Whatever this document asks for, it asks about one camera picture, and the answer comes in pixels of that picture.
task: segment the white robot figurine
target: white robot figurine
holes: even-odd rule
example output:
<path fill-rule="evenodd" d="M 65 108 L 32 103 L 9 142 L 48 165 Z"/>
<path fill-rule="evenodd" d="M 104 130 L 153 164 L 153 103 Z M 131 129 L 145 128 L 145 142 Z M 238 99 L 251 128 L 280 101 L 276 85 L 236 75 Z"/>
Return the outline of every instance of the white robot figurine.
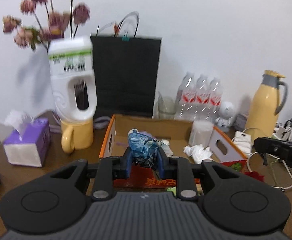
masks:
<path fill-rule="evenodd" d="M 231 102 L 222 102 L 218 114 L 219 117 L 216 118 L 215 124 L 223 132 L 228 132 L 231 124 L 230 118 L 234 115 L 234 105 Z"/>

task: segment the wooden table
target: wooden table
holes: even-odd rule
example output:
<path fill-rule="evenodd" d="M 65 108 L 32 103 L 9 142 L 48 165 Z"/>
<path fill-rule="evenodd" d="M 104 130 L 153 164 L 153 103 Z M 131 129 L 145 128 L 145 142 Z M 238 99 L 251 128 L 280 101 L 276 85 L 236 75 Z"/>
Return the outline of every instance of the wooden table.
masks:
<path fill-rule="evenodd" d="M 45 113 L 43 116 L 48 117 L 50 122 L 54 122 L 51 113 Z M 77 159 L 87 159 L 89 163 L 98 162 L 99 151 L 102 146 L 102 141 L 104 138 L 106 130 L 94 130 L 94 143 L 93 145 L 85 150 L 75 151 L 70 156 L 66 155 L 60 145 L 60 134 L 52 134 L 52 144 L 47 153 L 45 164 L 43 168 L 31 168 L 14 166 L 8 163 L 6 155 L 2 146 L 0 146 L 0 199 L 11 189 L 17 187 L 18 185 L 24 184 L 35 178 L 38 178 L 48 172 L 51 172 L 71 161 Z M 251 161 L 251 168 L 258 171 L 260 174 L 265 175 L 265 182 L 270 185 L 275 185 L 271 169 L 262 166 L 262 158 L 255 154 Z M 283 187 L 285 185 L 290 185 L 290 178 L 285 172 L 285 169 L 281 165 L 274 165 L 274 170 L 276 178 L 279 184 Z M 292 205 L 292 190 L 286 192 L 286 195 L 291 201 Z M 6 229 L 2 220 L 0 218 L 0 236 L 5 233 Z M 292 212 L 291 216 L 285 226 L 284 232 L 292 238 Z"/>

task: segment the thermos lid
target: thermos lid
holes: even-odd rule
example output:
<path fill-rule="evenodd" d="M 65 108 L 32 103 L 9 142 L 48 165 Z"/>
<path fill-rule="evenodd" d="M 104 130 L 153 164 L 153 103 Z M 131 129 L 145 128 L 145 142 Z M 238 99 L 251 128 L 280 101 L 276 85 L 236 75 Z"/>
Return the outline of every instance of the thermos lid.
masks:
<path fill-rule="evenodd" d="M 278 73 L 274 70 L 264 70 L 264 74 L 272 76 L 272 77 L 285 78 L 285 76 L 281 75 L 280 73 Z"/>

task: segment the silver screw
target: silver screw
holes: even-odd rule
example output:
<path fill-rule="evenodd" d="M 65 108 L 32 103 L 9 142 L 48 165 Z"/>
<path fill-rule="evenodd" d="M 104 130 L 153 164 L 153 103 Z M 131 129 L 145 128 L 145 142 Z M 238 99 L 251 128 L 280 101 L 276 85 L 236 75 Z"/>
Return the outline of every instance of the silver screw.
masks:
<path fill-rule="evenodd" d="M 95 198 L 107 198 L 109 196 L 108 192 L 105 190 L 97 190 L 93 193 Z"/>
<path fill-rule="evenodd" d="M 181 196 L 185 197 L 185 198 L 192 198 L 192 197 L 195 197 L 196 195 L 197 195 L 197 193 L 191 189 L 184 189 L 181 192 Z"/>

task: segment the white detergent bottle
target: white detergent bottle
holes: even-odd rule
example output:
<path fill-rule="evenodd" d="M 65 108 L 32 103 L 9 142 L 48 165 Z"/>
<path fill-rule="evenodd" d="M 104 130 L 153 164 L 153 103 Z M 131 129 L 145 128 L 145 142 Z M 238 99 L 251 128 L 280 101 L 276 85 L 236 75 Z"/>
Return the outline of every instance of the white detergent bottle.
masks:
<path fill-rule="evenodd" d="M 97 97 L 93 70 L 93 45 L 89 37 L 53 40 L 49 46 L 50 81 L 55 107 L 62 120 L 84 122 L 96 111 Z M 79 110 L 75 84 L 84 80 L 88 108 Z"/>

